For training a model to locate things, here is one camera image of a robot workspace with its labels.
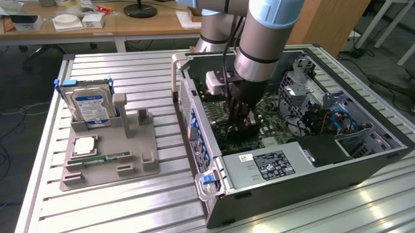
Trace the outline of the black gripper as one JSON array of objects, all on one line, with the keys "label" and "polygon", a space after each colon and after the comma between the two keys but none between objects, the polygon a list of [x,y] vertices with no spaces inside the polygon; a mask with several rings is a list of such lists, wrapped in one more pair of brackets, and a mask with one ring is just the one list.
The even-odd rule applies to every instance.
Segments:
[{"label": "black gripper", "polygon": [[237,126],[261,100],[269,81],[239,80],[227,84],[228,122]]}]

